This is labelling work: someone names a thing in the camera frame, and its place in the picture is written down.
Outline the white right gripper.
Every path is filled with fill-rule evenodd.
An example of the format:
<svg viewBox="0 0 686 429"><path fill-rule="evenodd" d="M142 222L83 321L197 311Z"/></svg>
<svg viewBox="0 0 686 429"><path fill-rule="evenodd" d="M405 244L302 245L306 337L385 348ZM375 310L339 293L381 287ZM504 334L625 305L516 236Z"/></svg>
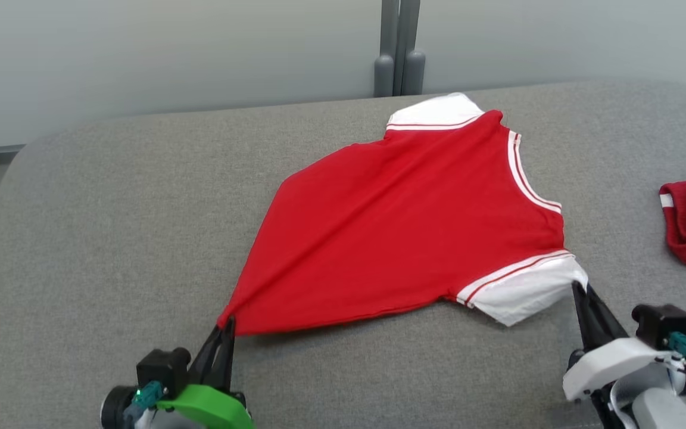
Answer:
<svg viewBox="0 0 686 429"><path fill-rule="evenodd" d="M572 281L575 314L582 352L587 352L563 376L567 401L585 400L600 388L618 386L615 396L629 400L646 389L677 394L677 366L670 351L659 351L641 340L627 338L617 320L591 285Z"/></svg>

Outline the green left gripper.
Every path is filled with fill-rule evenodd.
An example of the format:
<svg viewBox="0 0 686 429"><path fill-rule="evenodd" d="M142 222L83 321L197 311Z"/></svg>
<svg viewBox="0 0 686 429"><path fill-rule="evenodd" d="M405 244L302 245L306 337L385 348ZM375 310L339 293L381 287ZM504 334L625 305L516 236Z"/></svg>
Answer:
<svg viewBox="0 0 686 429"><path fill-rule="evenodd" d="M156 428L253 428L255 422L231 391L236 319L215 326L191 364L191 385L156 404Z"/></svg>

